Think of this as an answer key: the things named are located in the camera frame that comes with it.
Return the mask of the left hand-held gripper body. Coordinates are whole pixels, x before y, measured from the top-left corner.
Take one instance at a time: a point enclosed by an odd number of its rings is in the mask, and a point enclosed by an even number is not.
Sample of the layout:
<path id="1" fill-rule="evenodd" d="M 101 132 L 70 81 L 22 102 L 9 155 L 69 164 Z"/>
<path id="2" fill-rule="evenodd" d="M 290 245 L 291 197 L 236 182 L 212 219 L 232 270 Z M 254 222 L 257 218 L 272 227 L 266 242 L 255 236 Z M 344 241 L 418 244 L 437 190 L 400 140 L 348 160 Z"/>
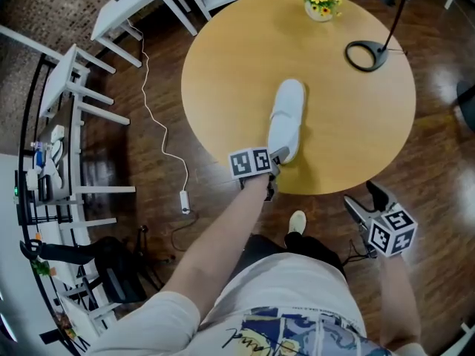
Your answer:
<path id="1" fill-rule="evenodd" d="M 240 188 L 260 175 L 267 175 L 266 201 L 272 201 L 277 190 L 279 175 L 279 153 L 270 153 L 266 147 L 246 148 L 230 153 L 228 156 L 232 179 L 238 180 Z"/>

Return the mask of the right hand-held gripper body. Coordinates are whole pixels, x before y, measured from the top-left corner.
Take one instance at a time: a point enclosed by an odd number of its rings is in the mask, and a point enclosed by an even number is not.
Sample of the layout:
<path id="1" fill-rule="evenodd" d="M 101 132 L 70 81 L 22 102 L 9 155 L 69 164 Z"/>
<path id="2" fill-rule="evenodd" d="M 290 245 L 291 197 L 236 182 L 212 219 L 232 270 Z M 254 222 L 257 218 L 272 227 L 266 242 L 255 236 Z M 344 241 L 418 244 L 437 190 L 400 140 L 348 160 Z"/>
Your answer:
<path id="1" fill-rule="evenodd" d="M 399 203 L 369 221 L 367 243 L 385 257 L 401 254 L 411 247 L 417 221 Z"/>

